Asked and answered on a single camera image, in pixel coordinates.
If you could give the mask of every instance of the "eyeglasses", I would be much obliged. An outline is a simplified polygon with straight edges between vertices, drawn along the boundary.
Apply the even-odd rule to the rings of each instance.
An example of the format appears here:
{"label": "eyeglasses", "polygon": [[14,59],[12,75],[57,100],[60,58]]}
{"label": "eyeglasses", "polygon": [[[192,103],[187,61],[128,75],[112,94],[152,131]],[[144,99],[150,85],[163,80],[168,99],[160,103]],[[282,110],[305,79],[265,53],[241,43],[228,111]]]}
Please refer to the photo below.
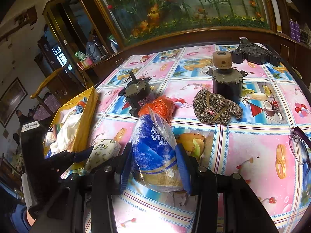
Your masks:
{"label": "eyeglasses", "polygon": [[298,126],[296,126],[295,129],[290,132],[290,148],[300,165],[305,163],[308,165],[307,171],[304,175],[304,184],[306,186],[307,195],[309,198],[311,198],[307,183],[307,180],[309,177],[311,177],[308,176],[311,174],[311,162],[308,153],[308,149],[311,148],[311,141]]}

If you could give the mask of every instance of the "window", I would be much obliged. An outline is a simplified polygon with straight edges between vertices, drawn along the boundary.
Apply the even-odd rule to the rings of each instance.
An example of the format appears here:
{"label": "window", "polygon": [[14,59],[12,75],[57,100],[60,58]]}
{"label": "window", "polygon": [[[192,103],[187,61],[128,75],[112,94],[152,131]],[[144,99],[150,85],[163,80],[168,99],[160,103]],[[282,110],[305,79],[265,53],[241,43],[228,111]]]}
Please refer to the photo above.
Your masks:
{"label": "window", "polygon": [[52,51],[54,52],[55,56],[57,57],[58,61],[62,66],[64,66],[68,62],[59,46],[52,48]]}

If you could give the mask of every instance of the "floral tablecloth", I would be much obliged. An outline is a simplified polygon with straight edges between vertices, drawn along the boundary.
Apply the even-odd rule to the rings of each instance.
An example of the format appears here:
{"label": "floral tablecloth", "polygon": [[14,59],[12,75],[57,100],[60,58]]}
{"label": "floral tablecloth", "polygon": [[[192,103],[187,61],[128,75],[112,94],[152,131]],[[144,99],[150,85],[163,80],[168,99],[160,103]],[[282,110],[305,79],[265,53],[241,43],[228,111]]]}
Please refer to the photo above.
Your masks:
{"label": "floral tablecloth", "polygon": [[[89,145],[97,138],[113,138],[121,131],[120,143],[125,147],[137,119],[129,114],[130,107],[118,93],[130,81],[129,70],[137,78],[151,77],[150,85],[156,95],[166,95],[179,106],[171,122],[174,134],[199,132],[209,139],[210,148],[205,150],[201,164],[218,174],[241,174],[279,232],[288,233],[310,203],[303,185],[307,164],[300,166],[295,161],[289,147],[290,128],[299,125],[311,137],[311,107],[287,69],[246,60],[233,64],[234,68],[248,73],[240,103],[243,118],[232,118],[228,125],[205,125],[193,112],[195,94],[203,88],[213,91],[212,78],[202,72],[202,68],[212,65],[214,51],[235,48],[237,46],[194,46],[131,56],[97,88],[100,96]],[[280,177],[275,167],[279,145],[284,150],[286,166],[286,172]],[[183,192],[157,193],[130,179],[124,194],[114,197],[118,232],[189,232],[196,199],[187,198]],[[218,232],[223,231],[222,203],[220,194]],[[87,233],[91,232],[90,220],[89,214]]]}

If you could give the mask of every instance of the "eyeglass frame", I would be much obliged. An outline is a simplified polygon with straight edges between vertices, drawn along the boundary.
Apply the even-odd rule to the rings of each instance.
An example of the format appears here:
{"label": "eyeglass frame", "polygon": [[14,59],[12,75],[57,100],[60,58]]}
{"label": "eyeglass frame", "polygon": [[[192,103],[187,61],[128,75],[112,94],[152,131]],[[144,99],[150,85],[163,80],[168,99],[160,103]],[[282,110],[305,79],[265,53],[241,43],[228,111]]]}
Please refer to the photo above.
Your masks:
{"label": "eyeglass frame", "polygon": [[[309,140],[307,135],[301,130],[301,128],[299,128],[298,126],[296,126],[293,131],[290,131],[290,140],[291,139],[297,139],[297,140],[305,143],[311,149],[311,141]],[[294,152],[294,148],[292,148],[290,146],[290,149],[291,149],[291,151],[292,151],[292,153],[293,153],[293,155],[294,155],[294,157],[297,160],[299,165],[302,166],[305,163],[307,163],[307,165],[308,165],[307,171],[306,171],[306,173],[304,175],[304,182],[305,182],[308,198],[311,199],[311,195],[309,193],[308,184],[307,184],[307,175],[308,175],[308,173],[310,172],[310,169],[311,169],[311,162],[310,162],[309,152],[308,152],[307,148],[303,148],[303,150],[306,150],[306,152],[307,152],[307,160],[306,160],[305,163],[301,163],[299,161],[299,159],[297,158],[295,152]]]}

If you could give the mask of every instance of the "brown knitted fabric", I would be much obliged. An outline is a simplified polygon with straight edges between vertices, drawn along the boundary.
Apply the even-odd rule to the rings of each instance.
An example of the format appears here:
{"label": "brown knitted fabric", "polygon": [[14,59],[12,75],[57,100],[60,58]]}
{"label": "brown knitted fabric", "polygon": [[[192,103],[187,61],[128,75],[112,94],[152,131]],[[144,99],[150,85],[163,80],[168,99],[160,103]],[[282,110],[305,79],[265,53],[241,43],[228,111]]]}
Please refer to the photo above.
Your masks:
{"label": "brown knitted fabric", "polygon": [[200,90],[193,99],[193,109],[196,117],[201,123],[210,124],[213,122],[215,116],[227,107],[223,113],[215,120],[215,123],[227,124],[231,119],[231,115],[237,119],[242,118],[243,109],[233,101],[225,99],[219,94],[209,94],[208,108],[206,95],[209,91],[207,89]]}

